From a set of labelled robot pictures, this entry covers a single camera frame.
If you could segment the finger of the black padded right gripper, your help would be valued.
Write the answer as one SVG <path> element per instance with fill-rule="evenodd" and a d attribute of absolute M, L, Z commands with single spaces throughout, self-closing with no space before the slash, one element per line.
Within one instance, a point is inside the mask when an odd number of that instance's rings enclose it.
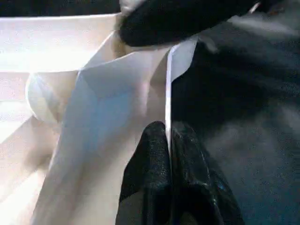
<path fill-rule="evenodd" d="M 246 14 L 254 0 L 144 0 L 125 16 L 119 37 L 131 47 L 163 45 Z"/>

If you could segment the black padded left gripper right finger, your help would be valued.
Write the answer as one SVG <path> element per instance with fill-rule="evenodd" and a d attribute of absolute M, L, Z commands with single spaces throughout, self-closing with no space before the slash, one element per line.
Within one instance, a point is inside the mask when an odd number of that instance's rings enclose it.
<path fill-rule="evenodd" d="M 173 224 L 244 224 L 223 172 L 189 125 L 172 124 L 171 157 Z"/>

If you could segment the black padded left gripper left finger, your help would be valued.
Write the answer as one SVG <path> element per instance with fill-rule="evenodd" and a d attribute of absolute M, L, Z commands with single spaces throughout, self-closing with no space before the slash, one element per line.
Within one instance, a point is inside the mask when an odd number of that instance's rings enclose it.
<path fill-rule="evenodd" d="M 120 225 L 166 225 L 171 214 L 171 168 L 165 125 L 150 123 L 123 174 Z"/>

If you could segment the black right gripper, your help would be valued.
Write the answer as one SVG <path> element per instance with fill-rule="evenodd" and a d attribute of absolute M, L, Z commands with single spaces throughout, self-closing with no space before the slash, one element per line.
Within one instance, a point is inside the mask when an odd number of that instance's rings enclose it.
<path fill-rule="evenodd" d="M 299 22 L 300 1 L 260 0 L 259 6 L 254 11 L 254 15 L 283 22 Z"/>

